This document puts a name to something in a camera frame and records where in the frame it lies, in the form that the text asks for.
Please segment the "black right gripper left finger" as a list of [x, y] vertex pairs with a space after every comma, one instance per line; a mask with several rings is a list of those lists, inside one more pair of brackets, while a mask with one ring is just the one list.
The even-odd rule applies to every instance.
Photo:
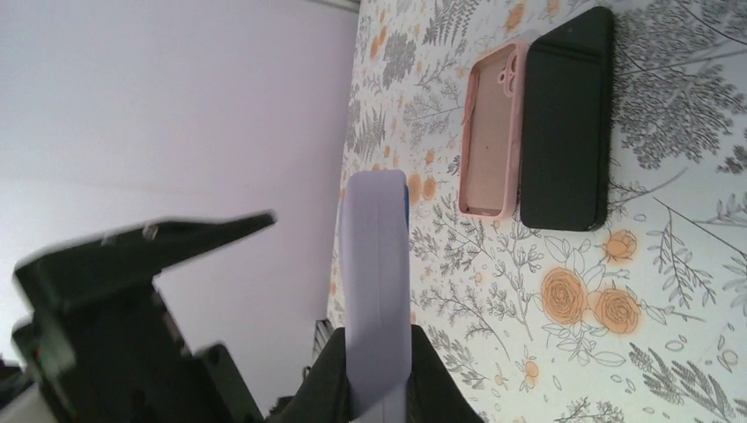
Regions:
[[350, 384], [346, 374], [345, 330], [333, 331], [291, 400], [266, 422], [342, 423], [353, 420]]

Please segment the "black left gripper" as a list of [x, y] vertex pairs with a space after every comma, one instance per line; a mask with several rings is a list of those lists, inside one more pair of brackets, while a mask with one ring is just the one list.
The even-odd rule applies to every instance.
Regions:
[[12, 401], [12, 420], [262, 421], [226, 345], [192, 351], [149, 285], [168, 267], [276, 222], [271, 211], [233, 220], [161, 220], [57, 244], [19, 262], [14, 278], [33, 309], [82, 309], [38, 311], [14, 327], [12, 342], [30, 384]]

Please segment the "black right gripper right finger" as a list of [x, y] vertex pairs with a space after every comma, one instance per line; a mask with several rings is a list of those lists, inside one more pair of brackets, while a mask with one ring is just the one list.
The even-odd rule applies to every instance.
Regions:
[[412, 369], [407, 382], [407, 422], [483, 423], [418, 325], [411, 325]]

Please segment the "lavender phone case with ring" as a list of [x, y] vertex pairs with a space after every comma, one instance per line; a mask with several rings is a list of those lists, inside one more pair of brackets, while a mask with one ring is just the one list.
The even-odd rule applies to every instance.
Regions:
[[355, 422], [407, 420], [412, 368], [409, 191], [400, 170], [362, 171], [340, 205], [346, 376]]

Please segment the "pink phone case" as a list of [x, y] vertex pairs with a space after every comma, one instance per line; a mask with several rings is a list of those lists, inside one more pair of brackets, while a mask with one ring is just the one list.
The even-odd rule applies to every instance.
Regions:
[[527, 53], [526, 41], [510, 41], [470, 69], [457, 201], [466, 216], [501, 220], [515, 211]]

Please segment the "black smartphone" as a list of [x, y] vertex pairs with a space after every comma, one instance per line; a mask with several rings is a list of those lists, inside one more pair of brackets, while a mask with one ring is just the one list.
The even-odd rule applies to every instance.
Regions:
[[585, 232], [607, 218], [614, 14], [593, 7], [533, 41], [524, 70], [520, 219]]

